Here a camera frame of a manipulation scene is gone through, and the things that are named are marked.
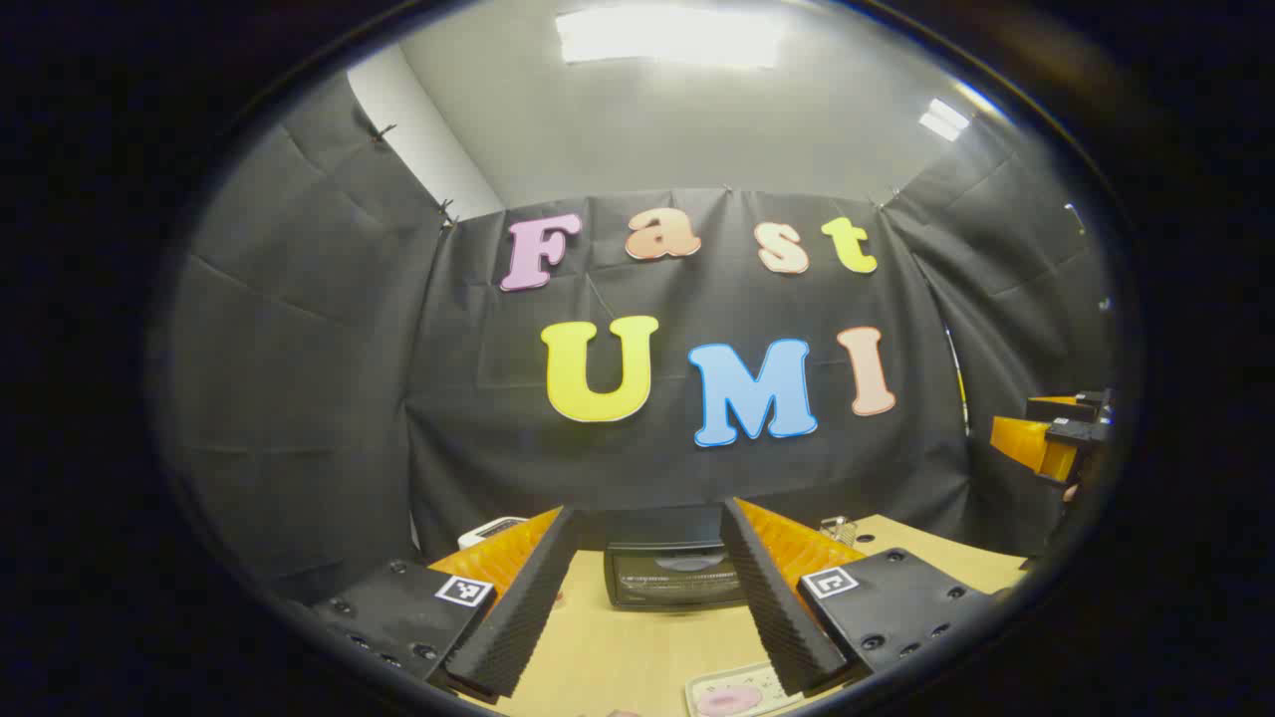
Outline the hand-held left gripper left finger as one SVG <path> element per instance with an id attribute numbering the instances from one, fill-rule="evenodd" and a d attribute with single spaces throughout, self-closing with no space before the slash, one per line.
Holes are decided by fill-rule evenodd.
<path id="1" fill-rule="evenodd" d="M 511 697 L 578 554 L 578 518 L 557 506 L 428 566 L 388 560 L 311 611 L 328 632 L 419 683 Z"/>

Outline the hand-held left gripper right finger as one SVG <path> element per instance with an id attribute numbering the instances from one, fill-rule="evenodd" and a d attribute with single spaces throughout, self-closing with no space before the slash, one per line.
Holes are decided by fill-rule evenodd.
<path id="1" fill-rule="evenodd" d="M 912 550 L 864 555 L 738 498 L 720 503 L 719 535 L 789 694 L 892 671 L 947 644 L 996 603 Z"/>

